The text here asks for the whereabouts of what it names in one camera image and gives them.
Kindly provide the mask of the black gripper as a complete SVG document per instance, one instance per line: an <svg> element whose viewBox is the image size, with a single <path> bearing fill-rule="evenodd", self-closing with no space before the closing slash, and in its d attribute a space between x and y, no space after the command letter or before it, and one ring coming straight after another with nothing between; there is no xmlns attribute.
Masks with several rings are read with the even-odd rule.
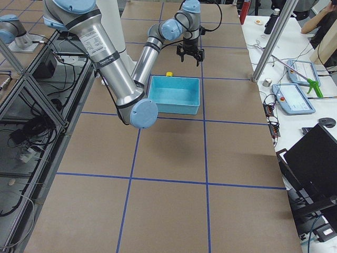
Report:
<svg viewBox="0 0 337 253"><path fill-rule="evenodd" d="M196 66L198 67L204 59L204 49L198 47L187 47L179 44L176 49L176 54L180 57L181 62L184 62L184 55L190 55L196 59Z"/></svg>

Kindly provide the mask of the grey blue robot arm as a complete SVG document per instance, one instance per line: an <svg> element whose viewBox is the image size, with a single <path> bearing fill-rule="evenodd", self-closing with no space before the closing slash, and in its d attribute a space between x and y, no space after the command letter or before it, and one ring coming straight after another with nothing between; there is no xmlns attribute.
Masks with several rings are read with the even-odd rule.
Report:
<svg viewBox="0 0 337 253"><path fill-rule="evenodd" d="M102 13L96 1L44 1L45 24L57 30L75 34L86 49L92 63L116 96L115 107L124 124L138 129L151 127L158 108L145 94L152 67L165 41L180 36L180 57L190 55L198 63L204 60L204 50L198 47L201 5L199 1L184 1L174 17L149 28L140 59L132 73L127 71L118 50L102 25Z"/></svg>

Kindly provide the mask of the person forearm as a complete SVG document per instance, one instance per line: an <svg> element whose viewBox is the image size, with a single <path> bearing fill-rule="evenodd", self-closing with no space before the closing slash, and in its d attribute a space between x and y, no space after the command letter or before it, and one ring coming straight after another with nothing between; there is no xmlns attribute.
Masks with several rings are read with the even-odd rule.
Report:
<svg viewBox="0 0 337 253"><path fill-rule="evenodd" d="M336 4L330 1L325 8L323 8L312 19L307 21L301 28L302 34L308 34L316 28L327 32L336 21Z"/></svg>

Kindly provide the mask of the second grey robot arm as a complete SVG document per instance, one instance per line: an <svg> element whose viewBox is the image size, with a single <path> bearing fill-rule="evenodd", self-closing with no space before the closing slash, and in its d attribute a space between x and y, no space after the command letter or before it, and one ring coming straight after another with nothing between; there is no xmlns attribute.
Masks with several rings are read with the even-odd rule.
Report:
<svg viewBox="0 0 337 253"><path fill-rule="evenodd" d="M39 44L14 14L1 16L1 41L16 53L33 53Z"/></svg>

